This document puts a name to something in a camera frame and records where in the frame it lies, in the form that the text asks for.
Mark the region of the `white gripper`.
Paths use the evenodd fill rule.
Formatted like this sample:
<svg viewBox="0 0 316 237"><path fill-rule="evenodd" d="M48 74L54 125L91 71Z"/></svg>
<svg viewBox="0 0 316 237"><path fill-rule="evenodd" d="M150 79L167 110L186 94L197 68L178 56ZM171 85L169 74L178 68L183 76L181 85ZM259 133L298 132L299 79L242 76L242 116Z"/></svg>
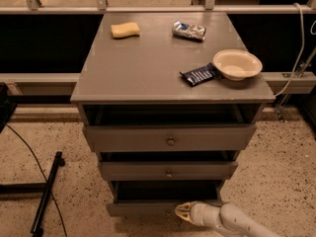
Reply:
<svg viewBox="0 0 316 237"><path fill-rule="evenodd" d="M185 202L175 207L175 214L197 226L216 227L219 225L220 208L203 202Z"/></svg>

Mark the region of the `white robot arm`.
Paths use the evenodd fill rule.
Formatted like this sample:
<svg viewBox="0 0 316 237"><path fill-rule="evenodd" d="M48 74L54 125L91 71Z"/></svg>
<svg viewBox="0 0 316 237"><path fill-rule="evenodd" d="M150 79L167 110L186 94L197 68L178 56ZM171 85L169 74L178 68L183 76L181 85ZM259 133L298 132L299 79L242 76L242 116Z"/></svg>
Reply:
<svg viewBox="0 0 316 237"><path fill-rule="evenodd" d="M210 227L223 237L280 237L232 203L215 206L186 202L177 205L175 213L193 225Z"/></svg>

